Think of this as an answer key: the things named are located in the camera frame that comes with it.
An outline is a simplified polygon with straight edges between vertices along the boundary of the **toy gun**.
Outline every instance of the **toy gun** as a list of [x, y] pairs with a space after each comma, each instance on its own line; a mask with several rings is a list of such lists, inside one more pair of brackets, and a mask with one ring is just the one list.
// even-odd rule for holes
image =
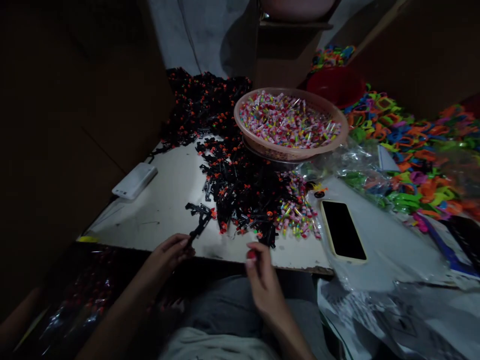
[[194, 205], [191, 202], [189, 202], [187, 205], [185, 205], [185, 209], [191, 210], [190, 213], [192, 216], [195, 214], [200, 214], [200, 219], [198, 220], [198, 226], [196, 227], [195, 230], [190, 232], [190, 238], [188, 239], [188, 244], [187, 247], [192, 246], [192, 243], [194, 242], [194, 239], [199, 236], [202, 231], [205, 229], [207, 226], [208, 222], [210, 219], [214, 216], [212, 209], [206, 207], [202, 203], [200, 206]]

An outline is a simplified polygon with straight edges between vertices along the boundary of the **red plastic bowl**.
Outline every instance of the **red plastic bowl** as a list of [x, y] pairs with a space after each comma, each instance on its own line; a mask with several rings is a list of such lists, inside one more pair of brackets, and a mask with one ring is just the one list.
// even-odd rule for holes
[[345, 109], [362, 98], [365, 81], [347, 66], [324, 67], [308, 79], [306, 90]]

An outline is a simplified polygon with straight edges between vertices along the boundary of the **white table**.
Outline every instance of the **white table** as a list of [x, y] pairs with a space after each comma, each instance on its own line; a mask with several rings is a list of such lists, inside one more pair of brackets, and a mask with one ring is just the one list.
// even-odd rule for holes
[[[101, 244], [154, 250], [175, 233], [188, 234], [199, 224], [199, 215], [191, 216], [187, 203], [214, 208], [205, 201], [202, 188], [206, 176], [200, 165], [205, 164], [197, 154], [195, 143], [181, 146], [155, 156], [152, 165], [158, 174], [134, 200], [117, 199], [90, 226], [87, 235], [99, 238]], [[196, 256], [243, 263], [246, 244], [257, 241], [255, 234], [235, 234], [235, 226], [220, 234], [218, 222], [210, 220], [200, 237], [193, 241]], [[333, 271], [321, 241], [313, 235], [295, 238], [291, 231], [277, 237], [271, 250], [273, 265], [278, 268], [332, 275]]]

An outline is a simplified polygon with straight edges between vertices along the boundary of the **pink plastic basket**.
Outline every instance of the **pink plastic basket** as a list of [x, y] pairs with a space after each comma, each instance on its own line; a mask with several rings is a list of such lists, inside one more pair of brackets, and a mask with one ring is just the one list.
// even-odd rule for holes
[[[274, 96], [284, 95], [293, 96], [296, 98], [304, 99], [307, 105], [317, 110], [319, 113], [323, 114], [327, 120], [331, 120], [335, 123], [341, 124], [340, 134], [328, 145], [320, 146], [311, 149], [298, 149], [290, 148], [282, 145], [277, 145], [262, 138], [254, 135], [250, 130], [248, 130], [243, 121], [240, 119], [240, 108], [241, 106], [248, 101], [250, 97], [254, 94], [261, 93], [265, 90], [266, 93], [272, 94]], [[243, 133], [243, 139], [252, 147], [256, 152], [265, 156], [266, 158], [282, 160], [282, 161], [292, 161], [292, 160], [304, 160], [311, 158], [315, 155], [326, 153], [336, 149], [340, 146], [341, 143], [345, 141], [349, 134], [349, 124], [345, 115], [333, 105], [330, 101], [315, 95], [308, 91], [293, 89], [293, 88], [281, 88], [281, 87], [264, 87], [250, 91], [243, 95], [240, 100], [235, 105], [235, 110], [233, 111], [235, 116], [235, 121], [241, 132]]]

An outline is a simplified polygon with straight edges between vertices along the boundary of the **lap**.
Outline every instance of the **lap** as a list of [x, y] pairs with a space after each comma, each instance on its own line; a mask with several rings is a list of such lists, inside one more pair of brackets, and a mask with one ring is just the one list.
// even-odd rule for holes
[[[278, 270], [277, 274], [292, 316], [313, 354], [317, 359], [333, 359], [325, 342], [310, 274], [288, 270]], [[181, 326], [210, 335], [262, 337], [263, 321], [255, 307], [248, 278], [231, 276], [217, 281], [192, 302]]]

